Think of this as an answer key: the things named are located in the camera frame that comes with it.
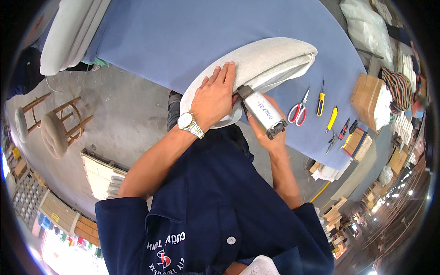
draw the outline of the white button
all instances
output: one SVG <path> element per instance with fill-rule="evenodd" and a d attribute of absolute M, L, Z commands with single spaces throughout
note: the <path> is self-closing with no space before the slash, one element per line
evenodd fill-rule
<path fill-rule="evenodd" d="M 228 239 L 227 239 L 226 241 L 227 241 L 227 243 L 228 243 L 228 244 L 230 244 L 230 245 L 233 245 L 233 244 L 235 244 L 235 238 L 234 238 L 234 237 L 232 237 L 232 236 L 231 236 L 231 237 L 229 237 L 229 238 L 228 238 Z"/>

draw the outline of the stool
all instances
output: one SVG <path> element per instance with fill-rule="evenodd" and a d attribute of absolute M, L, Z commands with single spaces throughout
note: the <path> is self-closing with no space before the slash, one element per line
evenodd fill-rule
<path fill-rule="evenodd" d="M 38 105 L 39 103 L 43 102 L 48 96 L 51 94 L 45 94 L 42 97 L 35 98 L 34 101 L 29 103 L 28 105 L 24 106 L 23 108 L 18 107 L 15 110 L 15 125 L 17 126 L 17 132 L 18 137 L 20 138 L 21 142 L 26 143 L 28 141 L 29 133 L 34 130 L 36 127 L 40 126 L 41 121 L 36 120 L 35 113 L 33 111 L 33 108 Z M 32 117 L 34 125 L 32 125 L 29 129 L 27 128 L 25 113 L 32 109 Z"/>
<path fill-rule="evenodd" d="M 70 100 L 52 112 L 45 114 L 41 119 L 41 137 L 43 138 L 44 145 L 54 158 L 61 159 L 66 154 L 67 147 L 82 136 L 84 125 L 93 118 L 93 116 L 89 116 L 88 118 L 81 120 L 81 115 L 74 105 L 74 103 L 80 99 L 81 97 L 77 97 Z M 69 131 L 66 130 L 63 121 L 71 117 L 73 113 L 69 113 L 66 116 L 62 115 L 63 110 L 68 106 L 73 108 L 79 120 L 79 124 Z"/>

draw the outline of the gray mat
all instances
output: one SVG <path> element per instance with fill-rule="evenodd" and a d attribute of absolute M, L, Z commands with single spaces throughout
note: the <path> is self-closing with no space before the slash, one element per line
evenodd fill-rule
<path fill-rule="evenodd" d="M 267 37 L 291 37 L 318 49 L 315 63 L 304 76 L 268 94 L 287 114 L 312 84 L 307 119 L 301 127 L 288 127 L 286 144 L 341 169 L 349 156 L 336 152 L 342 141 L 325 154 L 331 134 L 324 132 L 334 106 L 339 108 L 336 134 L 347 118 L 352 122 L 356 119 L 349 99 L 359 73 L 365 69 L 343 29 L 318 0 L 112 0 L 87 55 L 93 56 L 96 51 L 101 59 L 183 93 L 213 61 Z M 317 117 L 323 74 L 325 107 L 322 117 Z"/>

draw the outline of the striped cloth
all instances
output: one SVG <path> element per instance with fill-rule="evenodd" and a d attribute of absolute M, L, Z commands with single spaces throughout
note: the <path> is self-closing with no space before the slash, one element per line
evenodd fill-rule
<path fill-rule="evenodd" d="M 384 66 L 381 68 L 382 79 L 391 92 L 392 102 L 390 109 L 393 113 L 410 110 L 412 105 L 411 83 L 401 73 L 395 73 Z"/>

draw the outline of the metal watch band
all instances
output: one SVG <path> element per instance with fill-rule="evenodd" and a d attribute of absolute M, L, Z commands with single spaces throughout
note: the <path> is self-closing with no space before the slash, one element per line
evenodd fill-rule
<path fill-rule="evenodd" d="M 194 134 L 198 139 L 202 139 L 205 136 L 205 133 L 200 129 L 195 121 L 192 122 L 192 127 L 190 128 L 190 133 Z"/>

